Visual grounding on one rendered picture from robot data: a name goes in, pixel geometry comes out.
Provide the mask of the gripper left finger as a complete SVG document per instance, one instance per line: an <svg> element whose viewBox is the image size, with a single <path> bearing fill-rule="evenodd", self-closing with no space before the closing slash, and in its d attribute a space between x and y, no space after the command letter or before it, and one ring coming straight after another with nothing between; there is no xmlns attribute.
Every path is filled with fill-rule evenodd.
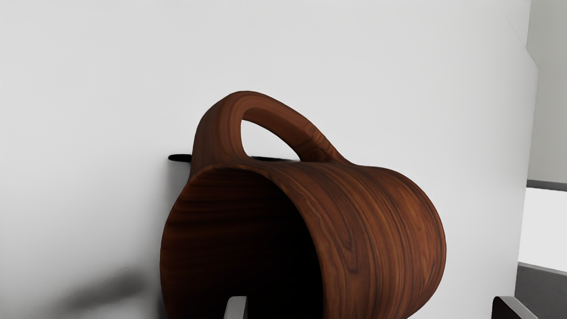
<svg viewBox="0 0 567 319"><path fill-rule="evenodd" d="M224 319L248 319L248 299L246 296L232 296L227 301Z"/></svg>

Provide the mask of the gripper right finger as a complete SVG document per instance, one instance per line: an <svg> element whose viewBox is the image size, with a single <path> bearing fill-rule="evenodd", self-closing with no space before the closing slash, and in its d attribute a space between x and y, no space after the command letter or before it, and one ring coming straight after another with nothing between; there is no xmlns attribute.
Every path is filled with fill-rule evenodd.
<svg viewBox="0 0 567 319"><path fill-rule="evenodd" d="M492 319L538 319L513 296L496 296L492 303Z"/></svg>

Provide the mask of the brown wooden mug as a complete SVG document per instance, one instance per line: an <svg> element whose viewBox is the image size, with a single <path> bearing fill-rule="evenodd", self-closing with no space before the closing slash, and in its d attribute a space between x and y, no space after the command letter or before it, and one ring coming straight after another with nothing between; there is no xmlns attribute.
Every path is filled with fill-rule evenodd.
<svg viewBox="0 0 567 319"><path fill-rule="evenodd" d="M403 174L349 162L308 119L262 93L201 118L190 177L165 223L169 319L408 319L437 290L441 219Z"/></svg>

